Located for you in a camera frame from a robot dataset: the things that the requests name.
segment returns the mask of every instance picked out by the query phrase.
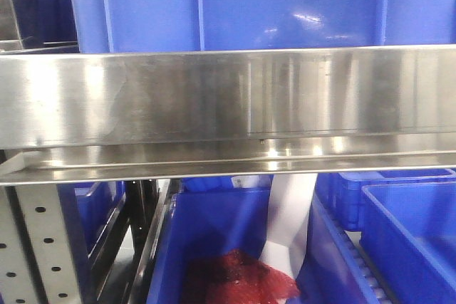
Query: plastic container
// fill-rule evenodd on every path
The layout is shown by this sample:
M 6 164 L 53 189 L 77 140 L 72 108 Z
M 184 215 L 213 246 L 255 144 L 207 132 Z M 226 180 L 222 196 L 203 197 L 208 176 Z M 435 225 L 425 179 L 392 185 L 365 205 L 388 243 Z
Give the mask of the plastic container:
M 361 245 L 404 304 L 456 303 L 456 182 L 363 188 Z
M 36 5 L 44 42 L 76 41 L 71 0 L 36 0 Z
M 218 256 L 233 248 L 258 257 L 266 236 L 268 200 L 269 191 L 264 189 L 178 194 L 162 236 L 147 304 L 178 304 L 185 267 L 193 258 Z M 317 209 L 311 214 L 310 256 L 297 279 L 305 294 L 288 303 L 379 304 L 357 266 L 348 238 L 338 236 L 334 225 L 329 228 L 331 220 L 323 218 L 321 205 Z M 338 270 L 318 282 L 321 273 L 331 273 L 328 263 L 333 270 L 332 260 L 337 260 Z M 322 292 L 329 289 L 333 292 L 325 299 Z
M 185 192 L 207 192 L 210 190 L 236 189 L 236 188 L 270 188 L 274 175 L 249 175 L 249 176 L 215 176 L 215 177 L 190 177 L 183 178 Z
M 320 174 L 316 193 L 347 231 L 361 231 L 364 204 L 361 187 L 370 184 L 448 182 L 456 179 L 451 169 L 338 172 Z
M 125 186 L 123 182 L 88 182 L 77 183 L 73 187 L 84 228 L 85 243 L 88 251 L 91 251 L 108 222 L 112 209 L 125 193 Z
M 454 43 L 454 0 L 73 0 L 82 52 Z

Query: blue storage box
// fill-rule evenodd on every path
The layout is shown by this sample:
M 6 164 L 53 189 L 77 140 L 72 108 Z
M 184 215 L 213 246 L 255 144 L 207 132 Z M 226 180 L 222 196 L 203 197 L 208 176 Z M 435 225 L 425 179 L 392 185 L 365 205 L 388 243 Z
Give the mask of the blue storage box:
M 265 189 L 178 194 L 162 235 L 147 304 L 178 304 L 186 265 L 194 258 L 220 256 L 233 248 L 259 257 L 266 238 L 268 202 Z M 390 303 L 354 256 L 348 237 L 315 202 L 310 231 L 309 257 L 297 279 L 303 295 L 288 303 Z
M 316 193 L 347 231 L 360 231 L 364 225 L 361 187 L 370 184 L 448 182 L 456 179 L 451 169 L 338 172 L 320 174 Z
M 456 182 L 363 188 L 361 245 L 404 304 L 456 303 Z
M 87 182 L 71 186 L 76 193 L 85 243 L 88 251 L 91 251 L 108 222 L 111 211 L 125 193 L 125 185 L 123 182 Z
M 81 51 L 454 43 L 455 0 L 72 0 Z
M 216 189 L 270 188 L 274 175 L 215 176 L 183 178 L 183 190 L 187 192 L 206 192 Z
M 76 41 L 71 0 L 36 0 L 36 6 L 44 42 Z

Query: blue crate rim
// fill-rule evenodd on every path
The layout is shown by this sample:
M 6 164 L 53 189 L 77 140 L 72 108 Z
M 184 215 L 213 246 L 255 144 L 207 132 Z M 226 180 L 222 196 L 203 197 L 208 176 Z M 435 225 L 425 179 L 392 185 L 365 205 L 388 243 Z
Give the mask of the blue crate rim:
M 420 184 L 422 185 L 440 185 L 440 184 L 454 184 L 456 185 L 456 182 L 428 182 L 425 184 Z M 424 263 L 427 263 L 431 267 L 431 271 L 441 277 L 445 285 L 450 287 L 453 291 L 456 291 L 456 279 L 452 277 L 450 274 L 448 274 L 447 271 L 442 269 L 442 266 L 438 263 L 437 260 L 435 260 L 434 256 L 429 253 L 425 248 L 423 248 L 415 239 L 415 237 L 397 220 L 394 215 L 386 209 L 385 206 L 383 206 L 380 201 L 377 200 L 377 198 L 371 193 L 370 189 L 371 188 L 385 188 L 385 187 L 410 187 L 411 185 L 416 185 L 416 184 L 376 184 L 376 185 L 365 185 L 362 188 L 363 193 L 365 194 L 365 197 L 368 201 L 371 201 L 374 204 L 374 210 L 379 211 L 383 215 L 385 215 L 388 220 L 391 221 L 393 224 L 393 230 L 397 231 L 398 233 L 404 235 L 406 237 L 406 244 L 409 245 L 410 247 L 415 248 L 416 250 L 419 251 L 421 254 L 421 259 L 423 260 Z
M 85 198 L 89 198 L 91 196 L 93 196 L 93 194 L 95 193 L 95 191 L 98 189 L 98 187 L 102 184 L 103 182 L 94 182 L 92 184 L 92 186 L 90 187 L 90 190 L 87 192 L 87 194 L 85 195 L 82 195 L 82 196 L 78 196 L 79 199 L 85 199 Z M 77 187 L 77 184 L 75 184 L 74 186 L 74 189 L 83 189 L 83 187 Z
M 402 169 L 402 170 L 399 170 L 399 171 L 410 171 L 410 170 L 426 170 L 427 168 L 423 168 L 423 169 Z M 451 177 L 456 177 L 456 172 L 453 170 L 453 169 L 449 169 L 449 168 L 444 168 L 442 170 L 445 170 L 447 172 L 447 174 L 441 174 L 441 175 L 435 175 L 435 176 L 432 176 L 432 175 L 429 175 L 429 176 L 413 176 L 413 177 L 394 177 L 394 178 L 390 178 L 390 177 L 385 177 L 384 180 L 387 180 L 387 179 L 394 179 L 395 182 L 400 182 L 400 181 L 412 181 L 414 179 L 446 179 L 446 178 L 451 178 Z M 389 169 L 379 169 L 379 170 L 373 170 L 374 172 L 383 172 L 383 171 L 389 171 Z M 347 172 L 337 172 L 338 174 L 340 174 L 342 176 L 342 178 L 344 179 L 347 179 L 348 181 L 352 181 L 352 182 L 369 182 L 371 180 L 375 180 L 375 181 L 380 181 L 381 179 L 370 179 L 370 178 L 366 178 L 366 179 L 354 179 L 354 178 L 350 178 L 350 174 L 357 174 L 359 172 L 352 172 L 352 171 L 347 171 Z

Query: perforated metal post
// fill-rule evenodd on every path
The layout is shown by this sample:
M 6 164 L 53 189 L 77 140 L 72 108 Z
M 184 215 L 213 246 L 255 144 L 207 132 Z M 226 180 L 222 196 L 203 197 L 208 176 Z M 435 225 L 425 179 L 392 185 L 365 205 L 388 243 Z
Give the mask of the perforated metal post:
M 14 191 L 0 187 L 0 293 L 5 304 L 44 303 L 39 276 L 27 259 L 33 252 L 23 242 L 26 236 L 21 237 L 26 232 L 16 223 L 15 210 L 20 208 L 10 202 L 8 192 Z
M 94 303 L 88 253 L 73 188 L 26 185 L 16 191 L 49 302 Z

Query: stainless steel shelf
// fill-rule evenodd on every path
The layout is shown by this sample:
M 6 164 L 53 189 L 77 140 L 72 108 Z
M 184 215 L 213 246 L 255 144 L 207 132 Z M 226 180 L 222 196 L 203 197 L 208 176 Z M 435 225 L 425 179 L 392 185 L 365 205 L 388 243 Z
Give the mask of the stainless steel shelf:
M 456 46 L 1 56 L 0 184 L 455 166 L 454 70 Z

